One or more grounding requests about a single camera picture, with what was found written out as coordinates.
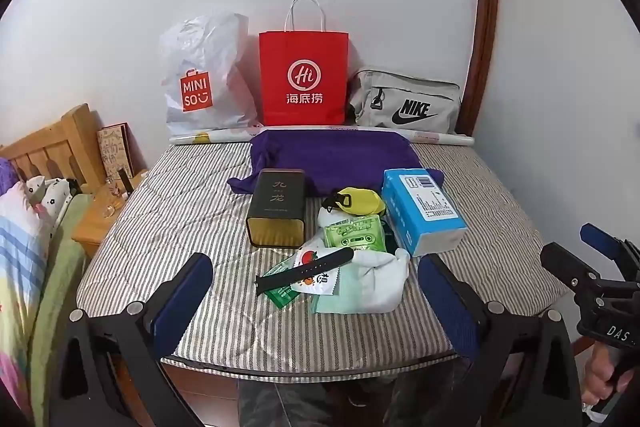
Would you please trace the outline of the person's right hand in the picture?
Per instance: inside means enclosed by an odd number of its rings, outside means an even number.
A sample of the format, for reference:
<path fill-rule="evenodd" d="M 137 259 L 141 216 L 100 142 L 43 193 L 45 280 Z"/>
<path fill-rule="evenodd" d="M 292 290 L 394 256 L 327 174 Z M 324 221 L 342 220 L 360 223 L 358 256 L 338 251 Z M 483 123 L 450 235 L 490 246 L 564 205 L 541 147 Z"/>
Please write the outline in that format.
<path fill-rule="evenodd" d="M 597 405 L 601 400 L 608 399 L 612 395 L 613 387 L 610 380 L 614 369 L 608 346 L 597 341 L 593 343 L 582 381 L 582 403 Z"/>

